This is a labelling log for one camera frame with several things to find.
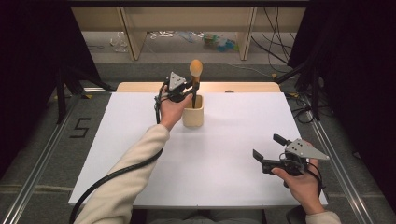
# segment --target gray floor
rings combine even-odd
[[[216,33],[234,40],[233,33]],[[188,65],[192,59],[199,59],[204,63],[207,81],[235,80],[235,81],[272,81],[272,74],[281,75],[275,71],[290,70],[280,60],[274,57],[268,60],[268,54],[252,42],[246,61],[239,59],[239,53],[233,49],[218,52],[215,48],[204,45],[203,41],[192,36],[194,42],[190,43],[173,33],[172,37],[159,37],[151,39],[148,35],[146,44],[138,61],[131,61],[128,53],[118,53],[110,46],[111,38],[115,33],[84,33],[87,45],[90,46],[92,57],[102,80],[114,87],[122,81],[162,80],[175,71],[182,76],[187,76]],[[262,34],[254,34],[259,43],[269,48],[269,42]],[[282,34],[285,45],[292,46],[293,38],[290,34]],[[285,59],[281,48],[272,46],[272,52]],[[281,84],[284,92],[294,92],[293,84],[296,78],[291,78]],[[94,87],[91,83],[83,82],[85,87]],[[110,98],[107,92],[99,91],[90,95],[88,99],[73,97],[68,99],[69,105],[76,102],[72,113],[64,125],[56,148],[50,155],[42,176],[38,179],[35,191],[23,209],[19,223],[67,223],[72,207],[67,204],[68,197],[77,181],[79,171],[90,150],[92,140],[99,128],[100,120],[105,112],[106,104]],[[301,103],[296,99],[289,99],[290,109],[300,108]],[[348,174],[352,187],[359,193],[363,206],[373,223],[396,223],[396,216],[390,209],[386,199],[370,176],[363,162],[352,156],[354,148],[349,142],[343,128],[332,115],[329,108],[320,110],[321,122],[325,133],[328,135],[332,147],[339,155],[340,161]],[[89,128],[85,137],[73,138],[73,135],[82,135],[84,131],[76,130],[79,119],[80,124]],[[7,210],[13,204],[21,186],[28,179],[35,167],[35,162],[48,143],[52,131],[56,128],[57,101],[55,94],[49,99],[48,109],[36,126],[29,145],[22,150],[6,175],[0,180],[0,218],[3,219]],[[318,148],[323,143],[318,138],[314,124],[302,124],[296,120],[302,138],[310,141]],[[354,212],[354,206],[348,200],[347,194],[340,185],[340,181],[329,162],[323,162],[320,170],[324,175],[324,190],[329,201],[329,210],[336,212],[343,223],[359,223],[360,219]],[[287,223],[285,213],[288,208],[266,209],[266,221],[272,223]]]

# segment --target person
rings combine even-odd
[[[163,100],[160,123],[149,127],[140,140],[125,152],[108,173],[111,174],[132,164],[138,164],[156,155],[170,138],[171,130],[181,119],[183,109],[191,101],[191,98],[192,95],[189,94],[179,103]],[[117,176],[100,186],[87,201],[75,223],[130,223],[134,200],[148,184],[155,164],[156,161],[143,168]],[[307,213],[307,223],[339,223],[338,216],[332,212],[324,211],[318,200],[318,195],[314,195],[317,192],[315,179],[312,180],[308,175],[289,176],[282,169],[274,168],[273,172],[288,183],[292,195],[302,204]],[[261,214],[258,214],[257,211],[259,210],[244,210],[244,212],[238,213],[234,210],[228,212],[214,210],[215,215],[212,215],[217,217],[219,222],[208,218],[206,219],[208,222],[203,222],[202,218],[206,218],[203,214],[189,214],[190,218],[186,217],[189,221],[183,223],[194,223],[194,221],[199,221],[199,223],[262,223],[259,220]],[[159,221],[166,220],[152,220],[152,223]],[[167,221],[167,223],[177,223],[176,221]]]
[[[318,167],[318,160],[310,159],[309,162]],[[312,165],[308,165],[308,169],[315,175],[318,174],[318,170]],[[282,178],[289,186],[291,195],[305,210],[305,222],[307,224],[341,223],[340,218],[334,212],[326,211],[320,203],[318,181],[312,175],[305,173],[303,175],[292,176],[281,168],[274,168],[272,173]]]

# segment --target black curtain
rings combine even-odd
[[[63,2],[2,1],[0,18],[1,177],[46,109],[60,69],[71,66],[100,78],[73,13]]]
[[[389,1],[356,1],[335,45],[317,64],[330,105],[354,147],[396,212],[396,7]],[[289,65],[302,63],[329,15],[309,7],[296,36]]]

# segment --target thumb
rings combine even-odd
[[[284,169],[281,169],[281,168],[274,168],[274,169],[271,170],[271,172],[274,175],[279,176],[284,181],[288,181],[289,178],[290,178],[290,175]]]
[[[188,94],[184,100],[181,102],[184,106],[186,106],[192,100],[192,94]]]

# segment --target wooden tabletop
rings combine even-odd
[[[161,82],[121,82],[117,92],[156,92]],[[200,92],[280,92],[275,82],[201,82]]]

